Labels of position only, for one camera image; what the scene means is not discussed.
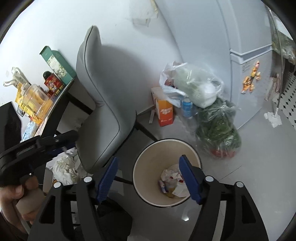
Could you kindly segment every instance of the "fingernail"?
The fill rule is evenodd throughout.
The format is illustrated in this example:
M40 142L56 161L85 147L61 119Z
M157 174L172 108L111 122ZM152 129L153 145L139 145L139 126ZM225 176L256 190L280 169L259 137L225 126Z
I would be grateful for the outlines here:
M15 193L16 193L16 194L21 194L21 193L22 193L22 185L17 186L17 187L15 188Z

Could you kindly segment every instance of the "chair backrest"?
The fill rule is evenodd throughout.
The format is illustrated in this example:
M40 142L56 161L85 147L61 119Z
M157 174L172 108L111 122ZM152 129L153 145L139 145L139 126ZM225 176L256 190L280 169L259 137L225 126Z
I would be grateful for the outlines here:
M119 124L119 131L132 129L136 110L130 101L127 89L108 62L108 52L102 47L100 33L96 26L88 29L81 44L76 63L77 76L97 107L107 105Z

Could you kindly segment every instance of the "gray chair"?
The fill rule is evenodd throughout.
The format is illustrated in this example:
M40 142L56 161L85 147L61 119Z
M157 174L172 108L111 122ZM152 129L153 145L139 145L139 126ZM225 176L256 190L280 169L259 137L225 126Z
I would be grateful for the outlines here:
M89 173L103 167L133 129L157 139L136 120L136 110L124 91L102 48L99 30L92 26L81 44L76 63L77 77L96 103L82 124L76 142L82 166Z

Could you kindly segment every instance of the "orange box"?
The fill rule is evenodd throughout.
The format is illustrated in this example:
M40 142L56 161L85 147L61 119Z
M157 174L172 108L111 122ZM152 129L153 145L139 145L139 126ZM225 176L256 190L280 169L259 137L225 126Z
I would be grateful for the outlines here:
M160 126L166 126L173 123L173 105L166 101L166 95L161 87L151 88L152 99L155 111L158 116Z

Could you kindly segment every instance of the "beige trash can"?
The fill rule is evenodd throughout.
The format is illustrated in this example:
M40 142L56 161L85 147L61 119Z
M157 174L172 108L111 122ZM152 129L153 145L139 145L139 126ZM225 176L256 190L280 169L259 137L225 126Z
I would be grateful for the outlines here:
M186 155L193 166L201 168L196 151L186 142L177 139L154 142L142 151L133 168L133 183L136 192L145 202L156 207L174 207L190 197L169 198L161 192L158 184L162 171L178 164L181 155Z

